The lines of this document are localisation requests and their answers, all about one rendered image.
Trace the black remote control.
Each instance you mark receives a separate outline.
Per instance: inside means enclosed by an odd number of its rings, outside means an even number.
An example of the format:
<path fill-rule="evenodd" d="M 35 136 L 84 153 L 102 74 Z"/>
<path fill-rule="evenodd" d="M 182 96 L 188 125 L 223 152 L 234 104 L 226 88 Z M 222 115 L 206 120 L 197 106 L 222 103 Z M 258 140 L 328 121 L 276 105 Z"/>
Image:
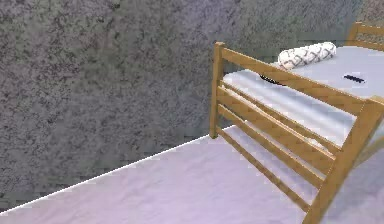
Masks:
<path fill-rule="evenodd" d="M 344 75 L 343 77 L 345 79 L 348 79 L 348 80 L 351 80 L 351 81 L 354 81 L 354 82 L 357 82 L 357 83 L 365 83 L 364 79 L 356 77 L 356 76 L 353 76 L 353 75 Z"/>

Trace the thin black curved object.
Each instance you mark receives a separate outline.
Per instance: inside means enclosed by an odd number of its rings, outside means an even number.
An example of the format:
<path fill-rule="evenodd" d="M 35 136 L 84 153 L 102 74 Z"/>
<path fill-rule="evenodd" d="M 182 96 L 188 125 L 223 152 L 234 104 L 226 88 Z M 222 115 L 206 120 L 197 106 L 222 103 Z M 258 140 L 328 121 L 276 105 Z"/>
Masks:
<path fill-rule="evenodd" d="M 280 85 L 280 86 L 286 86 L 286 85 L 284 85 L 284 84 L 282 84 L 282 83 L 280 83 L 280 82 L 277 82 L 277 81 L 275 81 L 275 80 L 273 80 L 273 79 L 271 79 L 271 78 L 268 78 L 268 77 L 266 77 L 266 76 L 264 76 L 264 75 L 259 75 L 260 76 L 260 78 L 262 79 L 262 80 L 264 80 L 264 81 L 266 81 L 266 82 L 269 82 L 269 83 L 271 83 L 271 84 L 274 84 L 274 85 Z"/>

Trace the white patterned bolster pillow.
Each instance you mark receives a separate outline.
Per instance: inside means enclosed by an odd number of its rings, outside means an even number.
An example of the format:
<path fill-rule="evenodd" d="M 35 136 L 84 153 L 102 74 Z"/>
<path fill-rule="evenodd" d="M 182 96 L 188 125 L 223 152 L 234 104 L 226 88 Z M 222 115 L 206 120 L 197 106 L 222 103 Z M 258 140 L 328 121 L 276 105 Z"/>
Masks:
<path fill-rule="evenodd" d="M 278 55 L 278 65 L 286 70 L 317 63 L 336 55 L 337 47 L 332 42 L 322 42 L 283 50 Z"/>

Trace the wooden bed with white mattress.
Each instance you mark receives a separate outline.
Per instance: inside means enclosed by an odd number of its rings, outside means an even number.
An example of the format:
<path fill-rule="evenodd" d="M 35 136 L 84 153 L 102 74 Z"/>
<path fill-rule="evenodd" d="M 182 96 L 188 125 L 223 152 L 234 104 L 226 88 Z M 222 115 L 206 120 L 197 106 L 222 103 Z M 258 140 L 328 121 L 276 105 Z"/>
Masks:
<path fill-rule="evenodd" d="M 287 197 L 296 224 L 384 224 L 384 44 L 362 34 L 384 28 L 356 22 L 333 58 L 290 70 L 214 46 L 209 134 Z"/>

